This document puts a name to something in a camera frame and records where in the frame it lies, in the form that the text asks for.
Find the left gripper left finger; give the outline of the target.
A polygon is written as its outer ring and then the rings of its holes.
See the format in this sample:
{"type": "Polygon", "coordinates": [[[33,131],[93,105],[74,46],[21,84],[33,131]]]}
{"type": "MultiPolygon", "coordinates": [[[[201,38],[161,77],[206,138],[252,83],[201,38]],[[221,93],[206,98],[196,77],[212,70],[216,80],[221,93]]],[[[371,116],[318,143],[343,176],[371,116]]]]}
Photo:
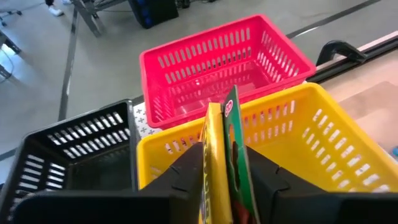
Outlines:
{"type": "Polygon", "coordinates": [[[202,172],[198,142],[137,192],[40,192],[17,205],[12,224],[198,224],[202,172]]]}

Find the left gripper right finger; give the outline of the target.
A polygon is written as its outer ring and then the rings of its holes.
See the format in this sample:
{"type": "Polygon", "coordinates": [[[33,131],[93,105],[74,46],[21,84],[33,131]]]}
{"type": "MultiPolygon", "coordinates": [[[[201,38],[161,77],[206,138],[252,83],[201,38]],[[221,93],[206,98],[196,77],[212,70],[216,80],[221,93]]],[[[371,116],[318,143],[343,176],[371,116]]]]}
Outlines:
{"type": "Polygon", "coordinates": [[[398,224],[398,193],[327,192],[247,153],[261,224],[398,224]]]}

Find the yellow plastic basket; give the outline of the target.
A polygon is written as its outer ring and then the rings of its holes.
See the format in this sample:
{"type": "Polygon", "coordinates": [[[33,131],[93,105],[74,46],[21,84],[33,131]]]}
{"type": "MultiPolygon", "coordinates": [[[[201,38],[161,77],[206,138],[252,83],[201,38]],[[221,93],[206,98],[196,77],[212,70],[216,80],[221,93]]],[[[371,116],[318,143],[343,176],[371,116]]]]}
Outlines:
{"type": "Polygon", "coordinates": [[[397,192],[398,162],[316,83],[241,107],[247,146],[328,191],[397,192]]]}

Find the yellow green crayon box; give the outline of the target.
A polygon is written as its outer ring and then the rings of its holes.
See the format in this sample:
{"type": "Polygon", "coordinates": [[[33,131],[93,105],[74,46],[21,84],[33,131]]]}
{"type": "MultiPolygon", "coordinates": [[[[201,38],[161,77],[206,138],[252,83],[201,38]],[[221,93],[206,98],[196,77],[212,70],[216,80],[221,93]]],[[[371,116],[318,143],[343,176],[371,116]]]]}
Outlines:
{"type": "Polygon", "coordinates": [[[235,85],[224,103],[210,103],[200,141],[203,188],[200,224],[260,224],[235,85]]]}

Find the red plastic basket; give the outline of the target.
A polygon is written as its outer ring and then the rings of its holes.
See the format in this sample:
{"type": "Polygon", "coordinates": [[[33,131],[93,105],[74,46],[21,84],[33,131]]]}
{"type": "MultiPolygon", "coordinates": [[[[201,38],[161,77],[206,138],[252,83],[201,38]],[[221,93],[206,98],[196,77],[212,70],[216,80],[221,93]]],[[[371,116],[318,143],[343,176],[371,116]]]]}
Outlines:
{"type": "Polygon", "coordinates": [[[299,85],[316,70],[261,14],[146,50],[139,61],[147,123],[160,129],[203,117],[234,86],[245,103],[299,85]]]}

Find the black plastic basket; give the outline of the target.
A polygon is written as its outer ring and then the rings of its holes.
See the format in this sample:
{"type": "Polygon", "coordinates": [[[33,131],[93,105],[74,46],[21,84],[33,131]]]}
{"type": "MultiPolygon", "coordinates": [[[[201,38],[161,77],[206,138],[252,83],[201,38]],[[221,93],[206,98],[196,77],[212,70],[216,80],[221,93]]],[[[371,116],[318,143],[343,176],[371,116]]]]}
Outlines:
{"type": "Polygon", "coordinates": [[[0,224],[30,194],[58,190],[135,190],[137,143],[132,100],[27,134],[0,192],[0,224]]]}

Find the white perforated riser shelf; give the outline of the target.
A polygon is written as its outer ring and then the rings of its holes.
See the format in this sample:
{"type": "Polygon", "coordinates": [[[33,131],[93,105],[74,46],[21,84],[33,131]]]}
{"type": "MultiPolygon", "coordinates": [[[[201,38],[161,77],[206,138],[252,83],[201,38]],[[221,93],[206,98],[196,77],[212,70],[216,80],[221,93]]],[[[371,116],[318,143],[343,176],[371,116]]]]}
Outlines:
{"type": "Polygon", "coordinates": [[[139,103],[133,106],[134,120],[136,124],[137,133],[140,138],[155,134],[161,131],[159,128],[152,128],[147,123],[145,103],[139,103]]]}

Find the black table clamp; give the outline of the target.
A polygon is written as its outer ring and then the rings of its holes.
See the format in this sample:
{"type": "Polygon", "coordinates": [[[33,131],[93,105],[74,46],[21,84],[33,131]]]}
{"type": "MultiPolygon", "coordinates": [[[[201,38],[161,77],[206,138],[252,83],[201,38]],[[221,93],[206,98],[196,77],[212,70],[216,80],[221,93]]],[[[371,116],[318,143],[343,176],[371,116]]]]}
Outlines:
{"type": "Polygon", "coordinates": [[[368,58],[366,54],[362,53],[357,48],[345,41],[331,40],[322,47],[316,62],[316,66],[333,60],[336,54],[346,57],[349,61],[359,63],[366,61],[368,58]]]}

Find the grey metal table leg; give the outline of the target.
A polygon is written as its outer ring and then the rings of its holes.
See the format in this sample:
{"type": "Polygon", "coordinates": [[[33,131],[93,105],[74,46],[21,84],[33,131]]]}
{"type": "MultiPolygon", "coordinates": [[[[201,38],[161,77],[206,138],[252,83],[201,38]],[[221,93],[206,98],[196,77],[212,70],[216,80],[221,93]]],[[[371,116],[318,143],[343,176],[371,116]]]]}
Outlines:
{"type": "Polygon", "coordinates": [[[99,18],[98,12],[113,7],[127,0],[70,0],[77,12],[83,18],[85,24],[95,37],[100,37],[101,33],[95,20],[99,18]]]}

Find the black computer tower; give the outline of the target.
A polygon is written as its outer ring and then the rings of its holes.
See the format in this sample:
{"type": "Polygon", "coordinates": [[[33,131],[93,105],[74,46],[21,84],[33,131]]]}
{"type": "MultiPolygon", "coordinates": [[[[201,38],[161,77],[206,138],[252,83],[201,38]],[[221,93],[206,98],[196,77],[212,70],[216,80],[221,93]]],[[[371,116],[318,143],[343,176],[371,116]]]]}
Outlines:
{"type": "Polygon", "coordinates": [[[127,0],[138,23],[150,29],[178,17],[174,0],[127,0]]]}

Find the person's foot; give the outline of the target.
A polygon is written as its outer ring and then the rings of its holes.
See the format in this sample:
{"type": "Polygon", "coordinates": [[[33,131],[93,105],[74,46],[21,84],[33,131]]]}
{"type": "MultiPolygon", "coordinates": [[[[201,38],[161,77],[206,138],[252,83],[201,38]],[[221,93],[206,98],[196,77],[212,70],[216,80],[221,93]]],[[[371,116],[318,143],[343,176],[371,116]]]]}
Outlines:
{"type": "Polygon", "coordinates": [[[63,11],[62,11],[61,9],[57,8],[57,7],[54,5],[54,0],[44,0],[44,1],[45,1],[46,6],[48,7],[49,12],[50,12],[53,16],[59,17],[59,16],[62,16],[62,15],[63,15],[63,11]]]}

